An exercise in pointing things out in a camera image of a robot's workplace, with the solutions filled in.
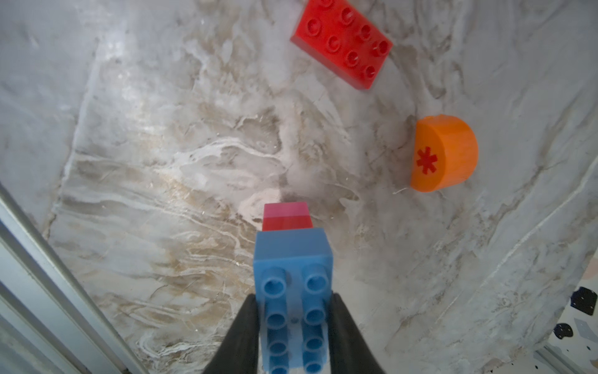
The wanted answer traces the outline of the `pink square lego brick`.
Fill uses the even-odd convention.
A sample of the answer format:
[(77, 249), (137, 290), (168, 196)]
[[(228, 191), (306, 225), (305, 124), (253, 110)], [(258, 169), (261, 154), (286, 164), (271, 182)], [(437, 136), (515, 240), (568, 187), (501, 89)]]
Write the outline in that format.
[(309, 216), (310, 213), (306, 202), (275, 203), (264, 206), (263, 217), (265, 219)]

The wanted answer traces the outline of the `red square lego brick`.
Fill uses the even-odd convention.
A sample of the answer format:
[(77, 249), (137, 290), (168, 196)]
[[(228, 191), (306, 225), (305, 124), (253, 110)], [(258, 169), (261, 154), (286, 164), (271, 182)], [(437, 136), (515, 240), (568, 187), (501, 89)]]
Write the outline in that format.
[(263, 231), (286, 231), (313, 228), (310, 216), (271, 217), (263, 221)]

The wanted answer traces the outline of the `light blue long lego brick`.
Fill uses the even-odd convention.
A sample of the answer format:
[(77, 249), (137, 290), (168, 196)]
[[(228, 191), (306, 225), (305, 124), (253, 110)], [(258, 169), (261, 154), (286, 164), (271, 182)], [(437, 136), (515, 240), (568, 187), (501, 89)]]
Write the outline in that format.
[(320, 228), (259, 232), (253, 260), (263, 369), (319, 373), (328, 359), (333, 252)]

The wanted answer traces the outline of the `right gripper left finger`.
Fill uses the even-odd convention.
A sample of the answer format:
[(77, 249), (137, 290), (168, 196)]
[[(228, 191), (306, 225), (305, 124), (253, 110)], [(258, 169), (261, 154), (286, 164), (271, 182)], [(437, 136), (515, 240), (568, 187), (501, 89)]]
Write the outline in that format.
[(258, 362), (259, 307), (255, 295), (250, 294), (203, 373), (256, 374)]

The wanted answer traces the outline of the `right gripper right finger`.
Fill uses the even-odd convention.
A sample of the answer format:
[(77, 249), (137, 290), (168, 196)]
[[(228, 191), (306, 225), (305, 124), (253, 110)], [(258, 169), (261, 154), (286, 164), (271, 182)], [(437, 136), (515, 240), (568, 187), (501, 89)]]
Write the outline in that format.
[(331, 296), (327, 323), (331, 374), (385, 373), (338, 293)]

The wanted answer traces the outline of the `red long lego brick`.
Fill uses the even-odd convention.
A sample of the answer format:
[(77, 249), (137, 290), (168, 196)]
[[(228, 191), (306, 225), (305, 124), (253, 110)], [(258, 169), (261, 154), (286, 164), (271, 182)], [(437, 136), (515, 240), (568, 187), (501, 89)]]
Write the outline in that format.
[(349, 2), (311, 0), (291, 41), (358, 90), (375, 82), (392, 42)]

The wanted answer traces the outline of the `aluminium rail frame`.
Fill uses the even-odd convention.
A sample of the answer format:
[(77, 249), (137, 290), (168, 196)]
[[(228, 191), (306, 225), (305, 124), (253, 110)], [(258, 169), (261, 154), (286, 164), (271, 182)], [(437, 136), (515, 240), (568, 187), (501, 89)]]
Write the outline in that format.
[(1, 371), (147, 371), (6, 189), (1, 190)]

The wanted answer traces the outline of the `orange round lego piece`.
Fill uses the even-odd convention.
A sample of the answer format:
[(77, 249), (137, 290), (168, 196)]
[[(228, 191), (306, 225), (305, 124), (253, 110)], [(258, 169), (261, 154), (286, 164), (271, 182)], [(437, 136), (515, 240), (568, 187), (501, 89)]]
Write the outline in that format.
[(435, 115), (417, 121), (411, 188), (431, 193), (465, 182), (474, 173), (479, 149), (462, 119)]

